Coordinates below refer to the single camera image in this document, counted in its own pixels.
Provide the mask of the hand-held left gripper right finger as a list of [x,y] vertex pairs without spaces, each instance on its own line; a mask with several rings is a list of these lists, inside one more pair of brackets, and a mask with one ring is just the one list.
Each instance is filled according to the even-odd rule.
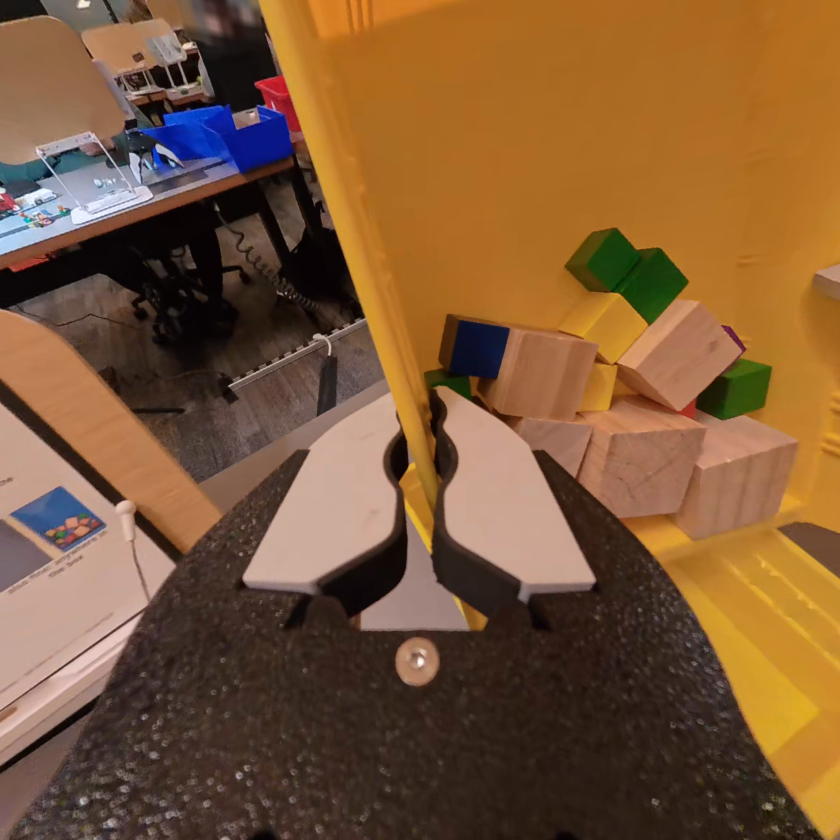
[[595,574],[543,465],[508,425],[447,387],[429,395],[439,476],[437,581],[486,618],[536,595],[590,592]]

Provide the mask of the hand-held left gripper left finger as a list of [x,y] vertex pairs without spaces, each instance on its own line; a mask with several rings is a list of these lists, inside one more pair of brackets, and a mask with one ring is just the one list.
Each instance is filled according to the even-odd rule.
[[306,451],[244,585],[329,596],[348,616],[383,599],[406,571],[407,467],[392,394],[332,426]]

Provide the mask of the pile of wooden cubes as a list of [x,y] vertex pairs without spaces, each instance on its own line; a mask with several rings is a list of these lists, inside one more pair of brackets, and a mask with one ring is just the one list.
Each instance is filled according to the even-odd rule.
[[617,227],[565,269],[581,298],[552,329],[445,315],[431,392],[447,387],[550,456],[616,518],[667,518],[690,540],[751,527],[782,506],[793,436],[757,419],[774,370],[699,300],[660,247]]

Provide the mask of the yellow plastic box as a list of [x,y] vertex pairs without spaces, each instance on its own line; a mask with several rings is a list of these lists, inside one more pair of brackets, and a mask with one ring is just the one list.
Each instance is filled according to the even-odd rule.
[[[772,368],[783,513],[838,531],[838,2],[261,2],[386,380],[431,488],[449,313],[557,332],[591,232],[662,248]],[[553,627],[394,654],[330,729],[403,739],[387,837],[838,838],[838,579],[774,521],[602,518]]]

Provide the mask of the black office chair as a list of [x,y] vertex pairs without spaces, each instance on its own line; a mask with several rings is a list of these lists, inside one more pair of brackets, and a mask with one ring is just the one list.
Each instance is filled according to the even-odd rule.
[[225,340],[235,330],[239,312],[224,296],[207,292],[202,276],[186,264],[185,246],[142,257],[153,278],[143,284],[131,302],[133,315],[142,320],[154,315],[152,340],[159,345],[186,345],[198,340]]

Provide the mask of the white instruction sheet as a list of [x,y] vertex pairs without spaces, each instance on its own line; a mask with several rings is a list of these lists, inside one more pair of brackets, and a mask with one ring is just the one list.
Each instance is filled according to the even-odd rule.
[[174,570],[138,511],[1,410],[1,701],[12,706],[138,616]]

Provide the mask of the grey office desk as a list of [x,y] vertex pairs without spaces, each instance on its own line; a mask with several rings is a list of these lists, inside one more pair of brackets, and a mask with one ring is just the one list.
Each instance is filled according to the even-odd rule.
[[[289,248],[277,216],[271,209],[263,181],[286,176],[304,221],[304,248]],[[332,291],[341,278],[338,239],[322,225],[303,170],[295,154],[256,170],[242,173],[233,166],[207,159],[163,182],[158,192],[143,202],[123,204],[114,213],[84,224],[70,216],[59,217],[46,227],[29,227],[18,217],[2,221],[2,309],[62,288],[81,278],[81,247],[113,230],[131,227],[176,208],[213,200],[229,223],[258,215],[268,234],[281,275],[303,295]]]

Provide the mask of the black and white gripper device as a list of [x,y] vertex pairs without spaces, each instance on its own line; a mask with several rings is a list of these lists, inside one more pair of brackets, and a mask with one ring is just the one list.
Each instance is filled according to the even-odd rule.
[[126,130],[125,139],[129,168],[139,185],[144,185],[146,172],[179,171],[184,168],[183,162],[172,150],[156,142],[149,134],[136,129]]

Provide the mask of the clear acrylic stand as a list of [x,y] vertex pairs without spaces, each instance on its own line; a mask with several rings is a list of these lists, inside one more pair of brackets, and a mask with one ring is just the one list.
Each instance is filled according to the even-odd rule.
[[61,212],[77,227],[148,203],[153,197],[142,183],[142,157],[129,152],[127,163],[119,165],[95,133],[42,143],[35,153],[58,184]]

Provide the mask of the red plastic bin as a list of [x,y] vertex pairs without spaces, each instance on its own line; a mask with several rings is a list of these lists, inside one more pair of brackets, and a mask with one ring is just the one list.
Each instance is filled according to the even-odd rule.
[[280,112],[285,116],[291,133],[302,133],[288,85],[282,75],[257,80],[255,88],[261,93],[268,109]]

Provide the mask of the heap of colourful toy bricks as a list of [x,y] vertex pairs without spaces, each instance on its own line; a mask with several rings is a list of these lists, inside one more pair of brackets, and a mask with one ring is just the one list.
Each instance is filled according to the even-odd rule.
[[64,204],[62,196],[48,187],[13,195],[1,189],[1,220],[28,228],[45,228],[57,220],[68,217],[71,207]]

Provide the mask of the rounded wooden desk divider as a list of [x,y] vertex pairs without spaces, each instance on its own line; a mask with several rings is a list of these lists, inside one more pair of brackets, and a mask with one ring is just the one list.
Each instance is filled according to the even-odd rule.
[[91,57],[99,60],[114,76],[167,67],[198,57],[198,48],[182,45],[175,30],[162,18],[137,24],[111,24],[89,28],[81,40]]
[[91,132],[120,134],[125,115],[81,37],[56,18],[1,25],[1,161],[20,165],[35,149]]

